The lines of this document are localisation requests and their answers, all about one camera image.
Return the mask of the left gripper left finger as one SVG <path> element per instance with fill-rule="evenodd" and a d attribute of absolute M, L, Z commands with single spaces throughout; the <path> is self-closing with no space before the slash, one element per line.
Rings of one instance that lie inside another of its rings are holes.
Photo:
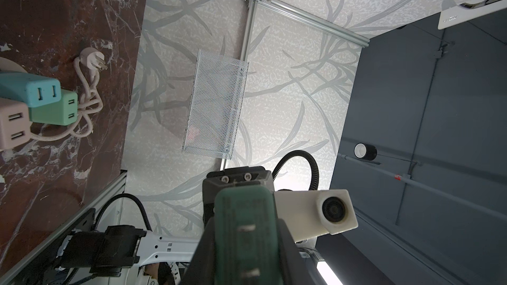
<path fill-rule="evenodd" d="M 181 281 L 182 285 L 214 285 L 215 250 L 215 218 L 211 218 Z"/>

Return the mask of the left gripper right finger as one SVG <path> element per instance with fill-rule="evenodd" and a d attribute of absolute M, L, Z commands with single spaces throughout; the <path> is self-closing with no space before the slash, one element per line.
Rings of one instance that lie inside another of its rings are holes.
<path fill-rule="evenodd" d="M 279 266 L 284 285 L 314 285 L 285 221 L 277 219 Z"/>

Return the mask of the pink plug adapter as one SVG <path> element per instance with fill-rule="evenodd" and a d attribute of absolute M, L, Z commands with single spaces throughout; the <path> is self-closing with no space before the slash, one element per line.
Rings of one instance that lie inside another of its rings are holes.
<path fill-rule="evenodd" d="M 30 140 L 29 108 L 23 102 L 1 98 L 1 150 L 14 149 Z"/>

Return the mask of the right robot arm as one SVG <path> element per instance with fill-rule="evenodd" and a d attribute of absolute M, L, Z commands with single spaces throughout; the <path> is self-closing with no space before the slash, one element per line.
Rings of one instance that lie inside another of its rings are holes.
<path fill-rule="evenodd" d="M 267 188 L 292 158 L 310 165 L 310 192 L 320 174 L 314 157 L 294 150 L 272 172 L 261 166 L 229 168 L 207 174 L 202 183 L 205 230 L 195 244 L 183 284 L 298 284 L 309 279 L 285 220 L 275 212 Z M 41 284 L 75 284 L 75 275 L 87 269 L 81 284 L 99 277 L 117 278 L 123 269 L 163 266 L 185 254 L 188 243 L 170 241 L 150 226 L 109 226 L 104 232 L 72 232 L 62 241 Z"/>

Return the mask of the teal plug adapter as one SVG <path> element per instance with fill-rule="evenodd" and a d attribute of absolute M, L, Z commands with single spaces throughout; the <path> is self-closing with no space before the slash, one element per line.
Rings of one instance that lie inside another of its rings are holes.
<path fill-rule="evenodd" d="M 1 97 L 25 103 L 29 108 L 59 102 L 59 80 L 22 72 L 1 72 Z"/>

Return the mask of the green plug adapter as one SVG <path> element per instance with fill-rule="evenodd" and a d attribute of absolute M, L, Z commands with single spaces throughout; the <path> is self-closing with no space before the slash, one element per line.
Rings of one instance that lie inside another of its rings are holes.
<path fill-rule="evenodd" d="M 62 89 L 58 102 L 29 108 L 30 121 L 38 124 L 68 126 L 77 121 L 78 96 L 76 92 Z"/>
<path fill-rule="evenodd" d="M 215 198 L 215 283 L 282 284 L 273 194 L 233 187 Z"/>

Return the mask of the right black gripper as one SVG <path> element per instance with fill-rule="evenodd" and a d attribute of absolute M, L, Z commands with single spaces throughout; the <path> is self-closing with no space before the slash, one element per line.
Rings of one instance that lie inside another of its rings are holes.
<path fill-rule="evenodd" d="M 202 181 L 203 223 L 214 217 L 215 198 L 220 191 L 226 188 L 261 185 L 274 192 L 272 172 L 263 166 L 243 166 L 227 168 L 225 170 L 210 172 Z"/>

